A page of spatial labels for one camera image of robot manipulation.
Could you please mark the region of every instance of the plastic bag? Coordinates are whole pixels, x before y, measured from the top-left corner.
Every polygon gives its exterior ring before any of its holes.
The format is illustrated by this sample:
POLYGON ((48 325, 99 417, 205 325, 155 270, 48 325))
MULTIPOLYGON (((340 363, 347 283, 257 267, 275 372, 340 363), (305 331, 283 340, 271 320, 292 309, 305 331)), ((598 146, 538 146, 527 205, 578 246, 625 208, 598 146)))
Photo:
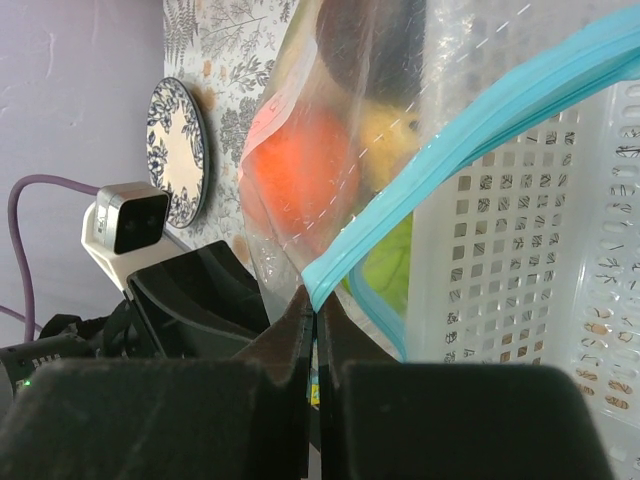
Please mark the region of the plastic bag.
POLYGON ((270 318, 302 279, 319 308, 351 271, 401 350, 413 208, 532 122, 633 77, 637 7, 561 42, 634 3, 301 3, 241 164, 270 318))

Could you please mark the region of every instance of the orange fruit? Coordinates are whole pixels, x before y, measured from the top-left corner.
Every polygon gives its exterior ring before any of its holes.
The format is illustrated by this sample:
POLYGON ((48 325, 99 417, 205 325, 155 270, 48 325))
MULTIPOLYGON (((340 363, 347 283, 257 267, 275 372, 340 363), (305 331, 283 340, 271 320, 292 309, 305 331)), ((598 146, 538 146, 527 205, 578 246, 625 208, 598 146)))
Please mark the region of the orange fruit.
POLYGON ((344 226, 359 184, 344 126, 329 110, 309 104, 297 105, 282 127, 245 158, 242 171, 245 213, 268 229, 266 211, 281 242, 300 239, 315 254, 344 226))

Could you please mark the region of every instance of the patterned tablecloth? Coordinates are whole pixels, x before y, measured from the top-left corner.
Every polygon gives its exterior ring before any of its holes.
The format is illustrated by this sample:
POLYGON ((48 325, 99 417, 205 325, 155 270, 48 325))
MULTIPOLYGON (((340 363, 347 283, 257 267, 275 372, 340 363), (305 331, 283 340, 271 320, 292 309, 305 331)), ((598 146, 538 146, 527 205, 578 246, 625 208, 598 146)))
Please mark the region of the patterned tablecloth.
POLYGON ((225 240, 252 270, 237 172, 245 137, 299 0, 164 0, 165 76, 195 96, 214 175, 203 211, 171 232, 191 248, 225 240))

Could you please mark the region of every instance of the camera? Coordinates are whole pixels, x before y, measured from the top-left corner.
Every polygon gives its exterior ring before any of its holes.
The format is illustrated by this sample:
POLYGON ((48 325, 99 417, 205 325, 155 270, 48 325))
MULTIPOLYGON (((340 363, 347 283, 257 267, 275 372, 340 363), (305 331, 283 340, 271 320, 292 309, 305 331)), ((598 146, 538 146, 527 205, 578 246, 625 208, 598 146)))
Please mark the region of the camera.
POLYGON ((94 238, 118 255, 154 245, 169 205, 169 194, 148 183, 107 185, 96 199, 94 238))

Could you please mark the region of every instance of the white wall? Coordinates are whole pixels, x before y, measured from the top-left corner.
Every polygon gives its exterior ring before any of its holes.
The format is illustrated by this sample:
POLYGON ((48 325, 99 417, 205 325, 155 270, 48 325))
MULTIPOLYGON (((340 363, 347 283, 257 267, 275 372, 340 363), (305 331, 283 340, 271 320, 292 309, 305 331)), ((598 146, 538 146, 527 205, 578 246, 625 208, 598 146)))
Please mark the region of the white wall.
MULTIPOLYGON (((162 0, 0 0, 0 304, 24 311, 6 200, 25 175, 93 185, 146 179, 145 118, 162 78, 162 0)), ((121 295, 79 243, 91 198, 28 187, 20 226, 36 317, 110 312, 121 295)), ((22 324, 0 316, 0 346, 22 324)))

